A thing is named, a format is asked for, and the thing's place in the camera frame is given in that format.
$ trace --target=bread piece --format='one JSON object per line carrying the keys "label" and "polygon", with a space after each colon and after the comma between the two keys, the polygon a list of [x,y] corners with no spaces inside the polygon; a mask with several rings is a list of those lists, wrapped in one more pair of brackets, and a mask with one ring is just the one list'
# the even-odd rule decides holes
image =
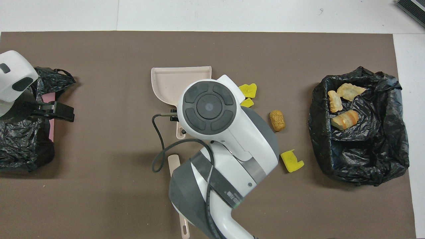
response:
{"label": "bread piece", "polygon": [[281,131],[285,128],[285,121],[281,111],[273,110],[270,112],[270,120],[275,131]]}
{"label": "bread piece", "polygon": [[337,127],[339,130],[345,130],[359,121],[359,114],[354,110],[349,110],[336,117],[331,118],[331,125]]}
{"label": "bread piece", "polygon": [[343,109],[343,105],[341,102],[340,96],[335,91],[328,91],[329,96],[329,108],[332,113],[341,111]]}
{"label": "bread piece", "polygon": [[365,92],[365,90],[365,88],[352,85],[350,83],[344,83],[337,89],[337,93],[340,97],[349,101],[353,101],[356,96]]}

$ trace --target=food piece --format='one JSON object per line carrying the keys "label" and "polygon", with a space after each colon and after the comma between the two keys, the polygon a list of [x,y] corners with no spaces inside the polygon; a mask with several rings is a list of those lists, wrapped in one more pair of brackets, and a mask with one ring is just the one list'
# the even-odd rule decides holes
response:
{"label": "food piece", "polygon": [[283,114],[281,111],[273,110],[272,112],[270,112],[270,120],[275,131],[279,132],[285,128],[285,121],[283,119]]}
{"label": "food piece", "polygon": [[337,127],[339,130],[345,130],[359,121],[359,114],[354,110],[349,110],[336,117],[331,118],[331,125]]}
{"label": "food piece", "polygon": [[255,94],[257,93],[257,85],[255,83],[252,83],[251,85],[241,85],[239,89],[247,98],[255,98]]}
{"label": "food piece", "polygon": [[335,91],[328,91],[328,96],[331,112],[335,113],[341,111],[343,109],[343,105],[340,96]]}
{"label": "food piece", "polygon": [[246,100],[242,101],[241,106],[245,106],[245,107],[251,107],[254,105],[254,102],[252,101],[251,98],[247,98]]}
{"label": "food piece", "polygon": [[290,173],[304,166],[304,161],[303,160],[298,161],[293,151],[294,150],[292,149],[280,155],[282,157],[282,160],[283,160],[283,163],[285,164],[286,169]]}
{"label": "food piece", "polygon": [[352,85],[350,83],[344,83],[337,89],[337,93],[340,97],[353,101],[353,99],[359,94],[365,92],[365,88]]}

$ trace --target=black cable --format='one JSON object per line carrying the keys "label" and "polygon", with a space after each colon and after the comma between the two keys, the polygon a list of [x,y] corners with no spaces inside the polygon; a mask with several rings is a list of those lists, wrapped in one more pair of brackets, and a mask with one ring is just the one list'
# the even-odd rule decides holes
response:
{"label": "black cable", "polygon": [[[215,165],[215,161],[214,161],[214,154],[213,151],[211,149],[211,147],[206,144],[204,141],[200,140],[200,139],[182,139],[180,141],[177,141],[175,143],[172,143],[171,145],[169,145],[168,147],[164,148],[164,141],[162,140],[162,136],[161,133],[158,130],[158,127],[155,124],[155,118],[161,116],[161,114],[156,114],[152,117],[152,124],[156,130],[156,132],[158,133],[159,139],[161,140],[161,146],[162,146],[162,151],[159,152],[159,154],[157,154],[155,156],[155,158],[152,161],[152,172],[154,173],[158,173],[159,171],[161,171],[162,167],[164,166],[165,163],[165,152],[167,152],[168,150],[170,150],[171,148],[185,143],[185,142],[196,142],[196,143],[200,143],[202,146],[205,147],[205,149],[208,151],[208,154],[210,156],[210,162],[212,164],[212,167],[214,167]],[[162,155],[162,162],[161,162],[161,166],[159,167],[158,170],[155,170],[155,164],[156,162],[159,160],[160,156]],[[220,230],[218,229],[217,225],[215,224],[212,216],[211,216],[211,211],[210,211],[210,195],[211,195],[211,190],[212,187],[210,185],[210,182],[207,182],[207,196],[206,196],[206,216],[207,216],[207,220],[208,220],[208,226],[210,228],[210,230],[212,231],[212,233],[214,234],[215,238],[218,239],[225,239],[224,235],[220,232]]]}
{"label": "black cable", "polygon": [[[162,136],[161,136],[161,133],[159,132],[158,127],[157,127],[157,126],[156,126],[156,124],[155,124],[155,118],[156,118],[156,117],[159,117],[159,116],[161,116],[161,114],[156,114],[156,115],[154,115],[154,116],[152,117],[152,124],[153,124],[153,127],[155,128],[156,132],[158,133],[159,140],[161,141],[162,151],[164,151],[164,141],[163,141],[163,139],[162,139]],[[165,152],[162,154],[162,162],[161,162],[161,166],[159,166],[158,170],[155,170],[155,164],[156,164],[156,161],[158,161],[158,160],[155,160],[155,159],[154,159],[154,160],[153,160],[153,162],[152,162],[152,171],[153,171],[154,173],[158,173],[159,171],[161,171],[162,167],[164,166],[164,163],[165,163]]]}

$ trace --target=pink object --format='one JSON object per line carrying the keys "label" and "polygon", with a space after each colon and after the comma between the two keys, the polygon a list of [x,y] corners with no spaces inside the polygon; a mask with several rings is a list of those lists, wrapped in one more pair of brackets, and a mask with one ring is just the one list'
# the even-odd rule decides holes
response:
{"label": "pink object", "polygon": [[[51,102],[55,101],[55,93],[48,93],[42,95],[44,102]],[[50,133],[49,133],[49,139],[53,142],[53,132],[54,132],[54,119],[49,120],[50,122]]]}

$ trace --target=beige dustpan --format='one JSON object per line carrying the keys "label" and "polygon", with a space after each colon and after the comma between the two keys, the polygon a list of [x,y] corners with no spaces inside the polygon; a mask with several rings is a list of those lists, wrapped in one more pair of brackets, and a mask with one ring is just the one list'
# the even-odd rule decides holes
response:
{"label": "beige dustpan", "polygon": [[[172,154],[168,156],[168,166],[170,167],[170,176],[173,175],[173,171],[180,166],[180,158],[177,154]],[[181,231],[181,238],[182,239],[189,239],[190,238],[190,232],[187,220],[179,214],[180,219],[180,231]]]}
{"label": "beige dustpan", "polygon": [[[152,68],[152,89],[161,101],[177,106],[183,91],[193,82],[211,79],[211,66]],[[176,137],[184,139],[183,128],[177,122]]]}

